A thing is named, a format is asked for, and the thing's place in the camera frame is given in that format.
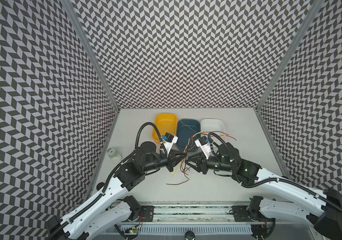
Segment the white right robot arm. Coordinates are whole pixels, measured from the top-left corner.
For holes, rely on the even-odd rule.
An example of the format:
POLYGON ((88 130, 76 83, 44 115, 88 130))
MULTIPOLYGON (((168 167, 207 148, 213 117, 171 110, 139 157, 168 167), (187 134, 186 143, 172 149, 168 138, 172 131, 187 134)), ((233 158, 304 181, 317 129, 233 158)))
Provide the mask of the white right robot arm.
POLYGON ((331 240, 342 240, 342 196, 338 191, 308 188, 276 175, 241 158, 238 149, 213 132, 197 139, 195 145, 201 152, 186 160, 195 171, 203 174, 208 170, 225 171, 243 188, 261 188, 286 199, 276 202, 252 197, 247 207, 252 220, 285 219, 312 227, 331 240))

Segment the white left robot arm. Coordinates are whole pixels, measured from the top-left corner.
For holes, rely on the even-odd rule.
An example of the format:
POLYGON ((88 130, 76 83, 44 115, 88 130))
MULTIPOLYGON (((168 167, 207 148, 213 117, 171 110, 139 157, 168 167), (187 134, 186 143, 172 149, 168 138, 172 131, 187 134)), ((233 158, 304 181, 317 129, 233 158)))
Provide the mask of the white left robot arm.
POLYGON ((94 195, 63 217, 52 217, 47 223, 48 240, 93 240, 105 230, 124 221, 140 220, 141 205, 128 193, 147 175, 161 168, 169 172, 186 156, 173 150, 178 137, 160 135, 157 126, 144 123, 138 130, 134 150, 119 162, 94 195), (139 143, 142 130, 151 126, 160 140, 160 148, 153 142, 139 143))

